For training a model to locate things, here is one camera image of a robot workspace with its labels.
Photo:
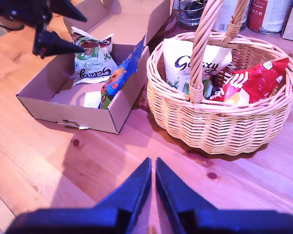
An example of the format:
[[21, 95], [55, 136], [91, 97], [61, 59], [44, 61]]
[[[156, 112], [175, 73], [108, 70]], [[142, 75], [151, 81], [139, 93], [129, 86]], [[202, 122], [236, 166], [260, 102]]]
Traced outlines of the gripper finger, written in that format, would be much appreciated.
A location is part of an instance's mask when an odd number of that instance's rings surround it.
[[32, 53], [42, 59], [53, 55], [83, 53], [85, 49], [61, 39], [56, 32], [36, 32]]
[[131, 233], [151, 188], [151, 159], [147, 157], [127, 180], [94, 209], [100, 227], [95, 233]]
[[87, 22], [87, 18], [69, 0], [50, 0], [49, 3], [51, 12], [74, 20]]
[[156, 189], [175, 233], [200, 233], [196, 212], [216, 209], [161, 158], [156, 159]]

